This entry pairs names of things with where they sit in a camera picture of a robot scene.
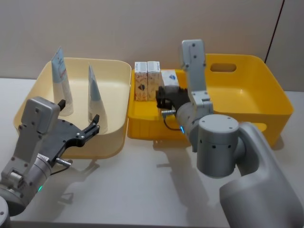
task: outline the box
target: box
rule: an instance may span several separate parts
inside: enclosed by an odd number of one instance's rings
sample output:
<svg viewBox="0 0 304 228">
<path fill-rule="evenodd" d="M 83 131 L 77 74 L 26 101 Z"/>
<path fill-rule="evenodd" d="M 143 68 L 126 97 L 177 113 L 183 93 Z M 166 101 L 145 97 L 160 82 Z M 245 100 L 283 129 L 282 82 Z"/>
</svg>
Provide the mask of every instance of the box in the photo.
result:
<svg viewBox="0 0 304 228">
<path fill-rule="evenodd" d="M 116 155 L 124 146 L 127 127 L 127 110 L 130 94 L 131 67 L 129 64 L 116 60 L 64 58 L 66 71 L 73 97 L 74 112 L 60 119 L 74 124 L 80 129 L 89 125 L 88 111 L 88 63 L 94 68 L 94 73 L 103 99 L 107 114 L 108 131 L 97 134 L 83 147 L 70 147 L 63 158 L 103 159 Z M 14 126 L 18 131 L 25 103 L 28 99 L 41 96 L 54 101 L 52 83 L 52 64 L 48 62 L 31 91 L 19 108 L 14 118 Z"/>
<path fill-rule="evenodd" d="M 161 66 L 159 62 L 148 62 L 148 101 L 155 101 L 156 90 L 162 83 Z"/>
<path fill-rule="evenodd" d="M 166 92 L 177 91 L 180 87 L 175 70 L 162 70 L 161 71 L 161 86 Z"/>
<path fill-rule="evenodd" d="M 135 62 L 135 100 L 148 100 L 147 62 Z"/>
</svg>

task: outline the blue light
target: blue light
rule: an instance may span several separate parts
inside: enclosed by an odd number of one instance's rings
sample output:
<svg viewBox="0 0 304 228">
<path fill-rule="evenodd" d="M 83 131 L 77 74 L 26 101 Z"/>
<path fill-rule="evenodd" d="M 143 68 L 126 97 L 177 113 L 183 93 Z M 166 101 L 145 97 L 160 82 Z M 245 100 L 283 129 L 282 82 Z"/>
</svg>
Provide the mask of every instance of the blue light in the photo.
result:
<svg viewBox="0 0 304 228">
<path fill-rule="evenodd" d="M 180 126 L 180 130 L 183 134 L 185 134 L 184 128 L 182 126 Z"/>
</svg>

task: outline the gray wall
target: gray wall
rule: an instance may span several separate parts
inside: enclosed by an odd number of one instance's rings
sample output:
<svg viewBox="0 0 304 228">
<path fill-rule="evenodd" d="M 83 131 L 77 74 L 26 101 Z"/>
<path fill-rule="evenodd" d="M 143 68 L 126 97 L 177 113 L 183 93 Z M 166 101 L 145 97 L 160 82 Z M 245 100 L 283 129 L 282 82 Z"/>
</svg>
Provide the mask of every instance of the gray wall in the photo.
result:
<svg viewBox="0 0 304 228">
<path fill-rule="evenodd" d="M 66 57 L 159 60 L 179 68 L 183 39 L 208 53 L 265 58 L 281 0 L 3 0 L 0 77 L 37 78 L 59 46 Z"/>
<path fill-rule="evenodd" d="M 286 0 L 267 65 L 284 90 L 304 92 L 304 1 Z"/>
</svg>

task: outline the bin handle cutout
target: bin handle cutout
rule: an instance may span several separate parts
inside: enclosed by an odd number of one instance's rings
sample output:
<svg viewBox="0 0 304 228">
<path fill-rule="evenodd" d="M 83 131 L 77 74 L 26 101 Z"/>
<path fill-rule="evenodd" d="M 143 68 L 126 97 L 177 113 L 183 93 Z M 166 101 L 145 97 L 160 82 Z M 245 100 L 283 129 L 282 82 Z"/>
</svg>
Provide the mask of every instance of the bin handle cutout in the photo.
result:
<svg viewBox="0 0 304 228">
<path fill-rule="evenodd" d="M 266 131 L 267 124 L 266 123 L 253 123 L 261 132 Z"/>
<path fill-rule="evenodd" d="M 234 72 L 237 69 L 237 65 L 233 63 L 213 63 L 210 67 L 212 72 Z"/>
</svg>

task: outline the cream plastic bin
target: cream plastic bin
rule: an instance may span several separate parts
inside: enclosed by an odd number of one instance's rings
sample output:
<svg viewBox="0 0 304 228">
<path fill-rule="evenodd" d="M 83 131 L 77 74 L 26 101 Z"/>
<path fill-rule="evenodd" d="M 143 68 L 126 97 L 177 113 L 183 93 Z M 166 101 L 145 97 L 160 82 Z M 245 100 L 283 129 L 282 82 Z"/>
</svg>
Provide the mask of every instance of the cream plastic bin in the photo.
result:
<svg viewBox="0 0 304 228">
<path fill-rule="evenodd" d="M 65 63 L 73 96 L 74 112 L 70 116 L 60 116 L 59 119 L 69 121 L 80 129 L 89 125 L 87 106 L 88 66 L 90 64 L 94 70 L 107 114 L 108 131 L 96 135 L 83 147 L 68 148 L 63 157 L 101 159 L 114 156 L 124 145 L 130 94 L 130 65 L 116 60 L 85 58 L 65 58 Z M 51 62 L 45 65 L 30 93 L 19 108 L 14 118 L 16 129 L 21 124 L 21 116 L 26 101 L 35 96 L 54 101 Z"/>
</svg>

